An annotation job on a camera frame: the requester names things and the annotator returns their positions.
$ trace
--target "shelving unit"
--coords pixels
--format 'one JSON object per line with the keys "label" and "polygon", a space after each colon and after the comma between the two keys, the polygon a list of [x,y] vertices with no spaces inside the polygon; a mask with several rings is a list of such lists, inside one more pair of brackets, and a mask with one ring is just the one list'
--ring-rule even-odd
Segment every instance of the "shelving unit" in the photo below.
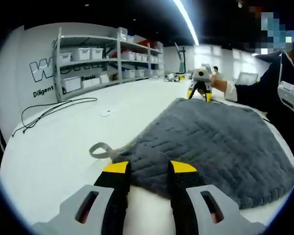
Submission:
{"label": "shelving unit", "polygon": [[[103,57],[106,58],[107,48],[108,47],[116,47],[117,50],[117,58],[109,58],[109,59],[98,59],[98,60],[80,60],[80,61],[72,61],[67,64],[60,64],[60,49],[64,48],[73,48],[73,47],[101,47],[103,48]],[[128,49],[137,53],[145,53],[148,55],[147,62],[136,61],[136,60],[124,60],[121,59],[121,49]],[[142,46],[140,44],[130,43],[121,41],[120,38],[112,38],[112,37],[102,37],[102,36],[93,36],[93,35],[62,35],[62,30],[59,28],[59,33],[57,39],[54,41],[53,45],[53,79],[55,83],[55,89],[57,94],[58,101],[64,101],[70,98],[73,98],[78,95],[86,94],[88,92],[92,92],[107,86],[112,86],[116,84],[122,84],[124,82],[132,82],[142,79],[147,79],[151,75],[152,65],[157,65],[157,63],[151,63],[152,55],[162,54],[161,51]],[[99,65],[104,68],[107,68],[108,65],[115,65],[118,69],[118,80],[110,81],[109,83],[102,83],[100,79],[99,85],[94,85],[91,87],[84,88],[81,85],[81,89],[68,92],[66,94],[63,93],[63,79],[61,78],[61,71],[86,66],[86,65]],[[147,68],[146,76],[144,77],[136,77],[136,78],[124,78],[122,77],[122,64],[132,65],[137,69],[138,67]]]}

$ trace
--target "white device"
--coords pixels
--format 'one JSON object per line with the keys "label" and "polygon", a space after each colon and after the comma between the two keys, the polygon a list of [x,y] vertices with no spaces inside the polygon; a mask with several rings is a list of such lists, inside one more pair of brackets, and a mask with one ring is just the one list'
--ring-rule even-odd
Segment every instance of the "white device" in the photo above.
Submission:
{"label": "white device", "polygon": [[281,102],[285,106],[292,109],[294,112],[294,85],[287,83],[285,81],[281,81],[282,67],[283,65],[282,65],[282,57],[281,57],[278,95],[280,97]]}

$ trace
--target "gray strap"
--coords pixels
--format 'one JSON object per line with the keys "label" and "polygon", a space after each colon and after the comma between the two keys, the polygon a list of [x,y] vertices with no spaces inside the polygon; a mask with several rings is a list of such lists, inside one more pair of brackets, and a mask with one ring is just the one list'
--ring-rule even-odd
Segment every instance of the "gray strap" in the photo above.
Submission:
{"label": "gray strap", "polygon": [[[94,153],[97,149],[102,148],[104,150],[106,150],[105,153]],[[114,152],[114,150],[107,145],[106,143],[96,143],[95,145],[93,145],[90,149],[89,149],[89,154],[93,157],[93,158],[97,158],[97,159],[104,159],[104,158],[109,158],[109,153]]]}

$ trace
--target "white table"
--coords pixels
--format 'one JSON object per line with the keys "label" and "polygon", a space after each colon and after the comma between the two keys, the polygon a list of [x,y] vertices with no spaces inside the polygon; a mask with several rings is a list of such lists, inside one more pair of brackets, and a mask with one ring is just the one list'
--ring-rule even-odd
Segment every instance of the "white table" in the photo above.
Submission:
{"label": "white table", "polygon": [[[17,211],[30,225],[52,219],[61,202],[85,184],[92,185],[110,162],[89,155],[93,144],[105,142],[114,149],[124,146],[173,100],[185,97],[188,85],[189,81],[144,80],[94,91],[80,97],[96,97],[97,102],[74,105],[43,118],[25,134],[18,132],[8,142],[0,169],[3,188]],[[213,98],[236,105],[216,90]],[[102,117],[107,110],[110,115]],[[294,166],[285,141],[267,124]],[[241,214],[251,222],[267,225],[288,195]],[[169,200],[137,187],[131,187],[128,200],[125,235],[174,234]]]}

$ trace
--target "gray plush mat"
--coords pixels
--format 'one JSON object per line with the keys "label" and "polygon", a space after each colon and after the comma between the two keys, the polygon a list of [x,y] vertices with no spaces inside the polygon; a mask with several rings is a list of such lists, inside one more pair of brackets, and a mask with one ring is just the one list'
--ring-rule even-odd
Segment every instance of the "gray plush mat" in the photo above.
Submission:
{"label": "gray plush mat", "polygon": [[170,160],[196,167],[204,184],[218,187],[241,209],[272,202],[294,185],[293,166],[251,109],[180,98],[131,143],[106,149],[114,163],[131,162],[132,184],[166,198]]}

